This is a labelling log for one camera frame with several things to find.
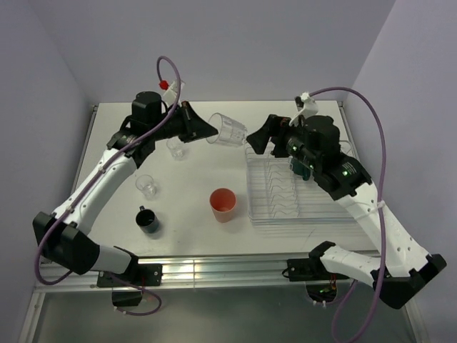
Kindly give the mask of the large clear glass tumbler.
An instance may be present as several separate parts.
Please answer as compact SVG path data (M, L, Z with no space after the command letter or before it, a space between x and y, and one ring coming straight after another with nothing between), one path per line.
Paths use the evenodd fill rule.
M218 130L216 135L206 138L209 144L239 147L246 142L247 128L235 119L214 113L209 118L209 124Z

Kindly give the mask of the dark green ceramic mug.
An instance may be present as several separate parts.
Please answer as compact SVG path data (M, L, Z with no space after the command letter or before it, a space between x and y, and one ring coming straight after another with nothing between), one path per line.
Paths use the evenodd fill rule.
M311 178L311 170L297 159L290 160L290 170L304 181L308 181Z

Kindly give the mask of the orange plastic cup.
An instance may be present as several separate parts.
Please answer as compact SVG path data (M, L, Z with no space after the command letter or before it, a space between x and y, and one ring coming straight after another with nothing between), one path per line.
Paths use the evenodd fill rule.
M236 208L236 195L227 188L214 190L210 197L209 203L216 221L226 223L233 219Z

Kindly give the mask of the small clear glass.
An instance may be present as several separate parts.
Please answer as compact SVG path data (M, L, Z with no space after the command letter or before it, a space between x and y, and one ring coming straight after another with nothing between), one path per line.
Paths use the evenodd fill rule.
M141 175L136 179L136 188L147 198L152 199L157 193L154 179L147 174Z

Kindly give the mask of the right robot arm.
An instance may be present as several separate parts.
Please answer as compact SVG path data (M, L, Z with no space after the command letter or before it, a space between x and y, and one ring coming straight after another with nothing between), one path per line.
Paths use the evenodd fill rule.
M350 252L325 241L308 254L304 273L323 279L344 275L371 287L380 287L380 300L400 309L445 267L440 254L424 249L378 199L380 191L361 163L344 154L340 130L329 116L299 120L271 114L249 134L256 154L273 144L272 155L291 157L311 171L313 180L360 225L381 253L380 258Z

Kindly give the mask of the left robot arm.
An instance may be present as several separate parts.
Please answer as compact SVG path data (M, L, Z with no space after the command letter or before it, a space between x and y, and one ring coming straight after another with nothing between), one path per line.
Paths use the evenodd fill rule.
M131 114L110 138L96 167L75 192L50 214L33 220L38 256L75 274L111 272L122 285L138 279L139 258L119 247L103 247L89 238L101 210L116 190L152 154L161 140L183 143L217 135L216 128L200 118L190 103L173 103L164 111L161 95L143 91L131 104Z

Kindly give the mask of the clear glass near back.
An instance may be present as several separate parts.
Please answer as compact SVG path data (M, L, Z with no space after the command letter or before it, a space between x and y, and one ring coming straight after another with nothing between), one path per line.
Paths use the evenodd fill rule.
M166 146L174 160L181 161L187 157L186 147L178 137L170 138Z

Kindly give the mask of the small black mug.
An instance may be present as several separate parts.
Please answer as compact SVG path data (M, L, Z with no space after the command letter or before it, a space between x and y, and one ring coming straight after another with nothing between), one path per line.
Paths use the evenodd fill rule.
M144 206L139 207L135 217L136 225L145 233L153 234L159 230L159 220L156 214Z

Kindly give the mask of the aluminium extrusion rail frame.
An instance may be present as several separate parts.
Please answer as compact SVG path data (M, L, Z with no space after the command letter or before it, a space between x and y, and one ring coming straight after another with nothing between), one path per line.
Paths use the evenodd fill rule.
M96 262L82 274L76 272L57 282L54 276L64 267L57 263L39 267L42 282L36 282L36 292L77 292L98 288L99 272L128 274L139 264L161 264L161 285L148 289L185 289L211 287L254 287L286 283L281 272L288 259L305 259L307 254L255 254L215 257L136 257L116 247L102 247Z

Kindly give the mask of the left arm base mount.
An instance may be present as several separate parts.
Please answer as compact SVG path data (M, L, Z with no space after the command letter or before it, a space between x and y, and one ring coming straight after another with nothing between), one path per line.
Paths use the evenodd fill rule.
M133 291L113 290L111 303L115 309L129 311L130 308L140 305L142 300L156 300L157 309L161 307L160 296L154 294L148 287L161 285L163 266L161 264L139 264L132 273L114 274L99 272L96 286L98 288L130 287Z

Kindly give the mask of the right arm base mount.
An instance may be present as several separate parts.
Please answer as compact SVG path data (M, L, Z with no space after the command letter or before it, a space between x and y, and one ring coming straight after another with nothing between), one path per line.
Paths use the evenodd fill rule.
M317 302L332 302L337 295L336 275L315 267L309 258L288 259L281 275L290 282L317 282L306 286L308 296Z

